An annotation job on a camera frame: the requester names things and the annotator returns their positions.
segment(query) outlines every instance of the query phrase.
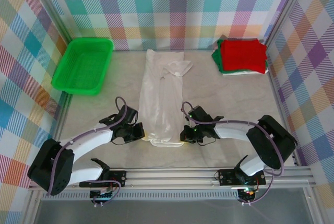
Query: stack of folded cloth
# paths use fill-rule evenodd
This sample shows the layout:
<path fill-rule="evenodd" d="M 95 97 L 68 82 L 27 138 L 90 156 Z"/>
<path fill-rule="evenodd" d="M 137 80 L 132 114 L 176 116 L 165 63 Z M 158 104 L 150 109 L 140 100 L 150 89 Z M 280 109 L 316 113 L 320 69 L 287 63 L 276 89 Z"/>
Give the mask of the stack of folded cloth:
<path fill-rule="evenodd" d="M 218 40 L 218 49 L 212 58 L 219 71 L 225 75 L 265 74 L 268 71 L 265 45 L 258 40 L 229 41 Z"/>

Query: checkered fabric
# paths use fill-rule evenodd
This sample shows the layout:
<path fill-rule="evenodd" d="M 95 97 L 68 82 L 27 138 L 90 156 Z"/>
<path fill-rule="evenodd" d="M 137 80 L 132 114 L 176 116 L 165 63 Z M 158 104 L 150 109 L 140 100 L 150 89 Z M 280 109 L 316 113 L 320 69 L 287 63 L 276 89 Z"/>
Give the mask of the checkered fabric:
<path fill-rule="evenodd" d="M 334 0 L 298 0 L 269 55 L 299 157 L 334 223 Z"/>
<path fill-rule="evenodd" d="M 51 87 L 66 48 L 40 0 L 0 0 L 0 223 L 18 223 L 27 171 L 51 137 L 62 93 Z"/>
<path fill-rule="evenodd" d="M 286 0 L 52 0 L 69 33 L 116 50 L 207 49 L 222 35 L 265 39 Z"/>

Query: green basket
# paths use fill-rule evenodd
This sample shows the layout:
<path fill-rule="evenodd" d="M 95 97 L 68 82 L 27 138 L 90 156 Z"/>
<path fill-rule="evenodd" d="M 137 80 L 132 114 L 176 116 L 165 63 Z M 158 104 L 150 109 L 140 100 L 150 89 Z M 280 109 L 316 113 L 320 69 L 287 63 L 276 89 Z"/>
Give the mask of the green basket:
<path fill-rule="evenodd" d="M 108 39 L 73 40 L 52 78 L 52 86 L 73 95 L 97 95 L 102 89 L 113 48 L 113 42 Z"/>
<path fill-rule="evenodd" d="M 244 72 L 244 71 L 249 71 L 247 69 L 240 69 L 240 70 L 234 70 L 234 71 L 225 71 L 223 68 L 223 59 L 221 56 L 221 51 L 220 51 L 220 47 L 221 47 L 221 43 L 223 43 L 224 40 L 218 40 L 217 44 L 218 44 L 218 49 L 216 49 L 213 54 L 212 54 L 212 58 L 214 60 L 214 62 L 216 63 L 216 65 L 218 66 L 219 71 L 222 74 L 231 74 L 231 73 L 239 73 L 239 72 Z"/>

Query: white table surface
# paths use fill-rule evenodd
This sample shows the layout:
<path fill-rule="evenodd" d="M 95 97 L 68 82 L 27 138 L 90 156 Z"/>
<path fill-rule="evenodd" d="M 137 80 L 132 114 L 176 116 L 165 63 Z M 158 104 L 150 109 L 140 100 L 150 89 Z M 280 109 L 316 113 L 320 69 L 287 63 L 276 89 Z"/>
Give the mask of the white table surface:
<path fill-rule="evenodd" d="M 257 122 L 264 114 L 269 114 L 281 123 L 269 76 L 223 76 L 211 53 L 185 52 L 185 60 L 192 61 L 193 67 L 183 77 L 183 99 L 193 106 L 202 106 L 212 117 L 223 115 L 226 119 Z M 145 56 L 144 51 L 114 52 L 101 93 L 73 96 L 61 139 L 87 131 L 100 119 L 117 113 L 116 96 L 122 96 L 130 107 L 138 109 Z M 236 139 L 217 140 L 205 147 L 184 144 L 177 148 L 154 147 L 138 140 L 122 146 L 102 145 L 79 160 L 98 158 L 114 168 L 233 167 L 253 152 L 250 143 Z M 285 165 L 294 165 L 291 157 Z"/>

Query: plaid wall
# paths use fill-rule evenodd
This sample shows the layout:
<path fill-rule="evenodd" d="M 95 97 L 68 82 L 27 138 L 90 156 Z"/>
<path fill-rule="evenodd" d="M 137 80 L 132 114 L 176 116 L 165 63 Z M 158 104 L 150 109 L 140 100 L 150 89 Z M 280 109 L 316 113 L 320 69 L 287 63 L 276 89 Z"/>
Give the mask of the plaid wall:
<path fill-rule="evenodd" d="M 62 104 L 51 77 L 66 45 L 40 0 L 0 0 L 0 223 L 18 223 L 27 171 Z"/>
<path fill-rule="evenodd" d="M 299 156 L 334 223 L 334 0 L 298 0 L 269 54 Z"/>
<path fill-rule="evenodd" d="M 75 37 L 116 50 L 206 49 L 222 35 L 265 39 L 286 0 L 52 0 Z"/>

